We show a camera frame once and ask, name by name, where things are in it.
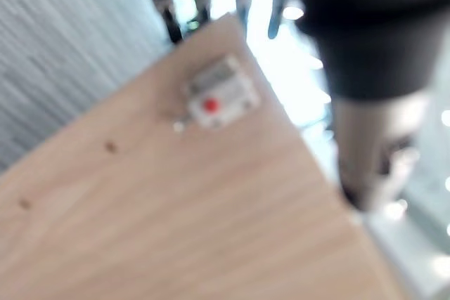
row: dark spot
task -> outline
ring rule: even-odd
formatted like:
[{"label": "dark spot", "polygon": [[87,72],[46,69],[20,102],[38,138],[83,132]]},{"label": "dark spot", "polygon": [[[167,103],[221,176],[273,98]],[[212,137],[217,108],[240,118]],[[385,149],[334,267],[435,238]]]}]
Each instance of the dark spot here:
[{"label": "dark spot", "polygon": [[105,143],[105,149],[111,154],[115,154],[117,152],[117,146],[115,145],[114,142],[111,141]]},{"label": "dark spot", "polygon": [[24,210],[31,209],[31,203],[27,200],[24,200],[23,198],[19,200],[19,206]]}]

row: gray carpet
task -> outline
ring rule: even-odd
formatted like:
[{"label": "gray carpet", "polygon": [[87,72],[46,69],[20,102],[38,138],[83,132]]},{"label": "gray carpet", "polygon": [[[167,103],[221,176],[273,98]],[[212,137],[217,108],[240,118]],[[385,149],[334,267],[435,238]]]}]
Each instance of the gray carpet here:
[{"label": "gray carpet", "polygon": [[0,172],[167,49],[149,0],[0,0]]}]

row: wooden table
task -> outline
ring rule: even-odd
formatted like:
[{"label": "wooden table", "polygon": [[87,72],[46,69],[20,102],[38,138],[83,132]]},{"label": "wooden table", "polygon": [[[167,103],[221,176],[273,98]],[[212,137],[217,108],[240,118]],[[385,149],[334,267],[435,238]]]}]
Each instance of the wooden table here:
[{"label": "wooden table", "polygon": [[[234,54],[262,106],[172,131]],[[0,299],[399,299],[231,16],[48,140],[0,185]]]}]

